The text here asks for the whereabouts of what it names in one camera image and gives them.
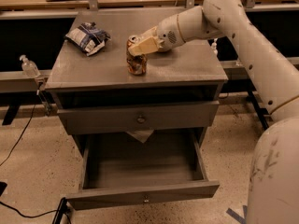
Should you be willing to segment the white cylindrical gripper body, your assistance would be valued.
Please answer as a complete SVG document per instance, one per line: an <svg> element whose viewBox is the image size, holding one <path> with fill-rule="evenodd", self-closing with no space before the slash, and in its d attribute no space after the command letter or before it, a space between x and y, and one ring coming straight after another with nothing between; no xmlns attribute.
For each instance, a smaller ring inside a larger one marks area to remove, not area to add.
<svg viewBox="0 0 299 224"><path fill-rule="evenodd" d="M179 28L178 18L179 15L175 14L162 20L157 25L156 34L158 36L159 52L166 52L186 43Z"/></svg>

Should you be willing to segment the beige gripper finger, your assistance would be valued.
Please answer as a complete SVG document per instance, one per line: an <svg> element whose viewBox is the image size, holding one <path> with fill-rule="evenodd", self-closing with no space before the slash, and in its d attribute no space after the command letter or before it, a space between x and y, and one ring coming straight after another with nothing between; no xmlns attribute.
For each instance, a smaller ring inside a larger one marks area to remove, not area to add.
<svg viewBox="0 0 299 224"><path fill-rule="evenodd" d="M143 39L146 39L147 37L152 37L152 36L156 36L156 35L157 35L157 27L154 26L154 27L148 29L146 32L138 35L137 39L143 40Z"/></svg>
<svg viewBox="0 0 299 224"><path fill-rule="evenodd" d="M163 40L158 36L130 36L131 45L128 48L132 56L140 56L144 54L154 53L159 50L163 44Z"/></svg>

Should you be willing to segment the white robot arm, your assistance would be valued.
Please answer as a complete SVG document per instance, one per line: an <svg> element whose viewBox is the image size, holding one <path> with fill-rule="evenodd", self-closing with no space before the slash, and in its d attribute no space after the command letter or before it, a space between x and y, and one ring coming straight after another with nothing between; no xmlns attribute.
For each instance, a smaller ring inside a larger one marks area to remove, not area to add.
<svg viewBox="0 0 299 224"><path fill-rule="evenodd" d="M227 37L274 124L254 150L246 224L299 224L299 71L251 23L240 0L204 0L133 37L133 56Z"/></svg>

